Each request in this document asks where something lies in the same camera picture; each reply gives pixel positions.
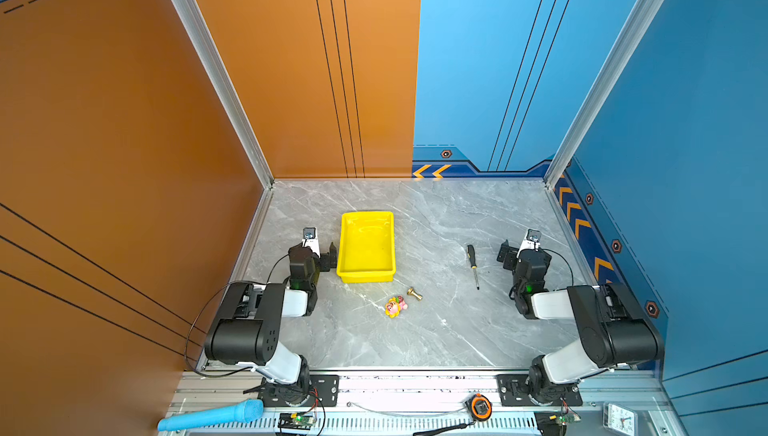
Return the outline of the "black yellow handled screwdriver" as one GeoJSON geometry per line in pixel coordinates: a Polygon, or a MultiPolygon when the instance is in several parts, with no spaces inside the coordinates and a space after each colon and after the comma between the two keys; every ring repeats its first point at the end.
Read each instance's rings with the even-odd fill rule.
{"type": "Polygon", "coordinates": [[[472,244],[469,244],[467,246],[467,257],[469,260],[470,267],[473,272],[475,287],[477,290],[480,289],[480,283],[479,283],[479,275],[477,271],[477,260],[476,260],[476,250],[475,247],[472,244]]]}

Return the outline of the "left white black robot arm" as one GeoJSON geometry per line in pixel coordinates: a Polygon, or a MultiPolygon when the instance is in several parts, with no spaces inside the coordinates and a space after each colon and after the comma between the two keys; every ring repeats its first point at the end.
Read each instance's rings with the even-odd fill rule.
{"type": "Polygon", "coordinates": [[[321,274],[337,266],[338,249],[317,253],[301,243],[289,249],[289,275],[282,282],[239,281],[227,287],[204,343],[207,359],[236,365],[264,378],[266,397],[302,405],[315,396],[306,358],[280,342],[286,318],[310,316],[321,274]]]}

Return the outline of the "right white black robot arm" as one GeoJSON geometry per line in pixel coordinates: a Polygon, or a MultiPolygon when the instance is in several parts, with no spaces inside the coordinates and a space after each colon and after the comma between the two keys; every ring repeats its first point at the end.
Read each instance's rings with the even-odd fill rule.
{"type": "Polygon", "coordinates": [[[497,260],[512,273],[509,298],[527,320],[570,320],[578,338],[535,357],[525,375],[497,378],[504,406],[578,405],[579,383],[621,365],[642,365],[664,354],[661,333],[622,284],[571,285],[550,291],[551,255],[535,238],[500,246],[497,260]]]}

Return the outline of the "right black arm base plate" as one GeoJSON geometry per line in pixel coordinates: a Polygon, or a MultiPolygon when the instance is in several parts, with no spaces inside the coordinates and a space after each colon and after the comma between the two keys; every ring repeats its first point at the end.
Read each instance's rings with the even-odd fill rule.
{"type": "Polygon", "coordinates": [[[504,373],[496,376],[497,389],[504,407],[583,405],[576,384],[554,384],[546,377],[534,380],[530,375],[504,373]]]}

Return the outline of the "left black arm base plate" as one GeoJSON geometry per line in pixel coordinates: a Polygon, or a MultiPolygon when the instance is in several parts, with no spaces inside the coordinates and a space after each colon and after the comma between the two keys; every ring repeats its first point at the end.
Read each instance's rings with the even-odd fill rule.
{"type": "Polygon", "coordinates": [[[321,408],[337,406],[340,377],[336,374],[310,373],[304,382],[292,385],[267,383],[258,398],[265,407],[321,408]]]}

